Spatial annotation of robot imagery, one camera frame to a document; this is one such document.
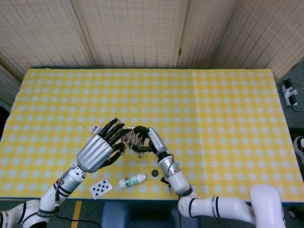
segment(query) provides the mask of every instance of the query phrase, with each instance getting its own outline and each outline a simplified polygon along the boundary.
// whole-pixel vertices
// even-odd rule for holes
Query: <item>yellow checkered tablecloth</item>
[[[0,143],[0,197],[40,197],[93,136],[90,127],[114,116],[127,127],[154,127],[194,190],[249,199],[269,183],[283,201],[304,201],[304,185],[270,69],[31,69]],[[151,176],[157,169],[160,175]],[[147,173],[142,184],[118,181]],[[71,195],[107,177],[102,198],[176,199],[160,182],[157,158],[126,152]]]

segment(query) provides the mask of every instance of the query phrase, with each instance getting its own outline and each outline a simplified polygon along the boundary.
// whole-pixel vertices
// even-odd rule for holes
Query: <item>robotic arm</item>
[[[131,129],[122,130],[124,124],[117,123],[118,119],[112,120],[93,136],[78,153],[78,164],[64,172],[40,200],[30,200],[0,212],[0,228],[11,228],[15,223],[20,223],[23,228],[46,227],[50,218],[58,213],[60,204],[84,181],[87,172],[93,173],[111,165],[124,152],[125,143],[115,143]]]
[[[137,126],[134,132],[144,142],[149,139],[149,146],[132,149],[137,152],[153,152],[158,157],[158,164],[164,177],[174,192],[181,197],[178,202],[180,213],[185,217],[206,215],[217,218],[238,219],[257,228],[285,228],[285,218],[279,192],[268,184],[254,185],[249,192],[252,207],[235,197],[212,196],[200,199],[193,192],[182,174],[173,155],[167,153],[167,147],[153,128]]]
[[[0,228],[11,228],[20,223],[23,228],[44,228],[51,217],[58,213],[59,205],[81,184],[86,173],[111,165],[124,152],[126,144],[115,144],[131,129],[123,129],[123,123],[117,119],[109,122],[100,133],[92,137],[77,155],[77,166],[70,167],[54,185],[41,197],[17,207],[0,212]],[[137,126],[134,132],[142,143],[149,139],[149,146],[133,146],[136,152],[153,152],[164,172],[163,179],[168,180],[174,192],[181,197],[178,202],[180,213],[185,217],[198,215],[218,218],[239,219],[256,224],[257,228],[285,228],[284,213],[278,191],[270,185],[258,184],[251,188],[252,208],[244,201],[234,197],[213,196],[200,199],[192,190],[182,174],[173,155],[167,153],[167,147],[153,128]]]

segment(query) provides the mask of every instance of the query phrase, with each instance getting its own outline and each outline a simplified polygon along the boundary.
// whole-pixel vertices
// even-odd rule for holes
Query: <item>woven wall panel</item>
[[[9,105],[13,105],[16,94],[21,86],[21,83],[12,80],[12,77],[8,77],[7,72],[3,72],[0,69],[0,99]]]
[[[78,3],[102,66],[176,66],[187,1],[78,0]]]
[[[303,0],[245,0],[215,68],[271,68],[278,79],[303,56]]]
[[[1,0],[0,15],[0,52],[22,73],[91,65],[63,0]]]
[[[178,67],[210,68],[237,0],[191,0],[188,4]]]

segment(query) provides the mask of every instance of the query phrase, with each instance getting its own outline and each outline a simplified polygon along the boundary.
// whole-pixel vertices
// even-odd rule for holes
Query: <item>yellow tape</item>
[[[76,201],[73,219],[79,219],[81,202],[82,201],[79,200]],[[78,226],[78,222],[72,222],[71,228],[77,228],[77,226]]]

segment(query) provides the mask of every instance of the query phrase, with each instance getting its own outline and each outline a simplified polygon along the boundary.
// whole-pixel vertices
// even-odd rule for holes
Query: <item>small bottle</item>
[[[135,176],[131,176],[131,177],[127,177],[124,179],[121,179],[119,181],[119,186],[124,189],[126,187],[135,185],[135,184],[139,184],[144,182],[144,180],[147,179],[147,175],[145,173],[139,173]]]

